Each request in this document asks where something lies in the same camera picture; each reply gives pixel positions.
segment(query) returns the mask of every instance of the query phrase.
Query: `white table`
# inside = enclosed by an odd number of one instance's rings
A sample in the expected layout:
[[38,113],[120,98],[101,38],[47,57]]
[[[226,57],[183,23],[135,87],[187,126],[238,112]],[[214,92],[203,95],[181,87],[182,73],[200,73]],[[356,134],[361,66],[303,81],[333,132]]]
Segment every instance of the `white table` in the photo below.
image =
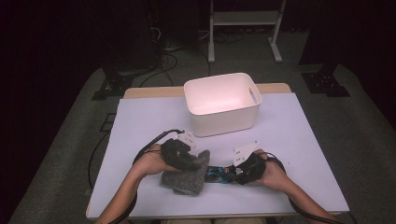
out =
[[[209,149],[210,165],[228,166],[233,148],[255,140],[283,162],[288,175],[332,213],[348,211],[347,202],[305,118],[294,93],[264,93],[255,126],[251,129],[197,138],[191,154]],[[137,151],[158,134],[189,129],[184,97],[120,100],[102,167],[91,197],[88,218],[97,218],[131,167]],[[287,197],[249,184],[205,184],[197,197],[176,195],[159,185],[161,174],[146,177],[138,189],[131,219],[186,217],[265,217],[296,214]]]

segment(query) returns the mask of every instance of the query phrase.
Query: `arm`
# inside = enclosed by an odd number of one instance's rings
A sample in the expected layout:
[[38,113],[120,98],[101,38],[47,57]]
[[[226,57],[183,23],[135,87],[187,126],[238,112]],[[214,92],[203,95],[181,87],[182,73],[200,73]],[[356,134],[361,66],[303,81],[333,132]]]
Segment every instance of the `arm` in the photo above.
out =
[[137,193],[140,181],[147,175],[162,171],[177,171],[166,165],[161,157],[161,146],[156,144],[148,150],[129,170],[119,189],[95,223],[109,223],[119,217],[131,204]]
[[[268,157],[260,149],[257,150],[256,153],[260,153],[264,159]],[[284,192],[299,208],[309,214],[336,220],[334,216],[324,210],[308,194],[306,194],[305,191],[295,184],[274,161],[268,161],[266,163],[265,172],[258,182],[269,189]],[[309,224],[322,223],[310,218],[307,218],[306,221]]]

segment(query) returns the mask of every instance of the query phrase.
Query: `black cable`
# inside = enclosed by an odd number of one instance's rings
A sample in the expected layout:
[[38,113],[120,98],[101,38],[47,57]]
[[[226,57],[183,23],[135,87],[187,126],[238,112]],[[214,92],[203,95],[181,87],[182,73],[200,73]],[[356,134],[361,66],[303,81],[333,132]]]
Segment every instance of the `black cable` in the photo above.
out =
[[324,222],[324,223],[329,223],[329,224],[343,224],[342,222],[336,221],[336,220],[331,220],[328,219],[326,217],[318,217],[312,214],[309,214],[307,212],[305,212],[304,210],[302,210],[301,208],[299,208],[291,199],[289,199],[289,202],[291,204],[291,207],[293,207],[293,209],[300,215],[302,215],[303,217],[307,217],[316,221],[320,221],[320,222]]
[[213,37],[213,41],[216,44],[220,44],[220,45],[231,45],[231,44],[234,44],[236,42],[242,41],[245,38],[244,34],[238,34],[238,35],[240,35],[241,37],[238,38],[237,35],[234,35],[234,34],[216,32],[214,37]]
[[105,132],[105,134],[103,135],[103,137],[99,140],[99,142],[96,144],[96,147],[93,149],[93,152],[91,154],[90,157],[90,162],[88,163],[88,182],[90,184],[90,188],[93,189],[93,184],[91,181],[91,164],[92,164],[92,160],[93,160],[93,155],[95,155],[96,150],[99,148],[99,146],[101,145],[102,141],[105,139],[105,137],[109,134],[110,132]]
[[150,68],[147,68],[147,70],[145,70],[145,71],[132,73],[130,75],[121,75],[121,76],[125,77],[125,78],[140,77],[140,76],[143,76],[145,74],[148,74],[148,73],[154,71],[155,69],[157,69],[157,66],[151,66]]
[[136,205],[136,202],[137,202],[137,193],[134,196],[134,199],[132,200],[131,204],[129,204],[128,208],[119,217],[109,222],[108,224],[118,224],[122,222],[126,217],[128,217],[128,215],[132,212],[132,210],[134,210],[134,206]]
[[142,147],[142,149],[140,149],[140,151],[137,153],[136,157],[134,158],[134,162],[132,164],[134,164],[137,160],[139,160],[140,157],[142,157],[143,154],[145,154],[145,152],[147,150],[149,150],[150,147],[152,147],[155,143],[157,143],[158,141],[163,139],[169,133],[184,133],[184,131],[181,131],[178,129],[172,129],[172,130],[161,133],[160,135],[155,137],[151,142],[149,142],[145,147]]
[[115,115],[116,115],[116,113],[108,113],[108,114],[106,115],[105,121],[103,121],[103,123],[102,123],[102,125],[101,125],[101,127],[100,127],[100,130],[99,130],[99,132],[105,133],[105,134],[102,136],[102,138],[101,138],[101,139],[99,140],[99,142],[96,144],[96,146],[95,146],[95,148],[93,149],[93,152],[92,152],[92,154],[91,154],[90,161],[88,162],[88,182],[89,182],[89,184],[90,184],[90,188],[91,188],[91,189],[93,188],[93,183],[92,183],[92,180],[91,180],[91,165],[92,165],[93,156],[95,155],[96,150],[97,150],[97,149],[99,148],[99,146],[102,144],[102,142],[103,142],[103,140],[106,138],[106,136],[107,136],[109,133],[111,133],[111,128],[105,129],[105,126],[106,126],[107,124],[112,125],[112,124],[114,123],[114,121],[108,121],[108,119],[109,119],[110,116],[115,116]]
[[169,75],[168,71],[165,71],[165,69],[163,69],[163,65],[160,65],[161,71],[163,71],[163,74],[165,75],[166,78],[168,78],[169,82],[171,83],[171,86],[175,85],[174,80],[171,78],[171,76]]
[[164,73],[164,72],[168,72],[168,71],[172,70],[173,68],[175,68],[175,67],[177,66],[177,57],[174,56],[174,55],[172,55],[172,54],[168,54],[167,56],[171,56],[172,58],[174,58],[175,61],[176,61],[175,64],[172,65],[170,68],[167,68],[167,69],[165,69],[165,70],[162,70],[162,71],[159,72],[159,73],[155,73],[155,74],[153,74],[153,75],[147,77],[145,80],[142,81],[142,83],[140,83],[139,87],[143,87],[143,84],[145,84],[145,83],[146,83],[149,79],[151,79],[152,77],[158,76],[158,75],[160,75],[160,74],[162,74],[162,73]]
[[281,218],[279,219],[279,221],[278,221],[278,220],[276,221],[276,223],[277,223],[277,224],[280,224],[280,223],[283,221],[283,218],[284,218],[284,217],[281,217]]
[[203,52],[201,52],[199,49],[197,49],[196,47],[189,46],[189,45],[184,45],[184,46],[177,47],[177,48],[175,48],[175,49],[167,50],[166,52],[167,52],[167,53],[169,53],[169,52],[176,52],[176,51],[183,50],[183,49],[188,49],[188,48],[193,49],[193,50],[196,50],[196,51],[198,51],[200,54],[202,54],[202,56],[204,57],[204,59],[205,59],[205,61],[206,61],[206,64],[207,64],[207,75],[210,77],[210,76],[211,76],[211,75],[210,75],[210,72],[211,72],[211,71],[210,71],[210,63],[209,63],[209,60],[207,59],[207,56],[206,56]]
[[358,224],[358,220],[356,220],[356,218],[352,215],[352,213],[350,211],[347,213],[349,214],[350,218],[352,218],[353,223]]

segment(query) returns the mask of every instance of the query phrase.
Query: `black glove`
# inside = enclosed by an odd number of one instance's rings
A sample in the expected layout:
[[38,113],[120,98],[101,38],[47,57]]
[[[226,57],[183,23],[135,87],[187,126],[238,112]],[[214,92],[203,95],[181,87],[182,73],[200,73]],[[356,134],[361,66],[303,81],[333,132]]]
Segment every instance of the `black glove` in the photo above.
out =
[[190,155],[190,150],[189,146],[173,138],[161,145],[161,154],[166,164],[182,171],[196,171],[200,168],[199,164],[193,162],[197,158]]
[[251,153],[246,161],[242,162],[237,168],[242,170],[242,173],[236,175],[233,180],[240,185],[252,182],[262,178],[265,171],[265,160],[256,153]]

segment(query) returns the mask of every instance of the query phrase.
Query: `forearm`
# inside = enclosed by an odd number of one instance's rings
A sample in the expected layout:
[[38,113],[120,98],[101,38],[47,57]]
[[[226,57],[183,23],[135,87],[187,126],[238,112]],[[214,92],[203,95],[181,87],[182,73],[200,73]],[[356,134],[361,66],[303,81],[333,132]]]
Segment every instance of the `forearm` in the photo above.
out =
[[[336,220],[334,216],[324,210],[317,204],[305,191],[303,191],[297,184],[290,184],[290,188],[285,192],[286,195],[303,211],[317,217],[325,217],[327,219]],[[313,219],[307,218],[309,224],[322,223]]]
[[95,223],[109,223],[119,217],[131,204],[144,175],[131,168],[110,203]]

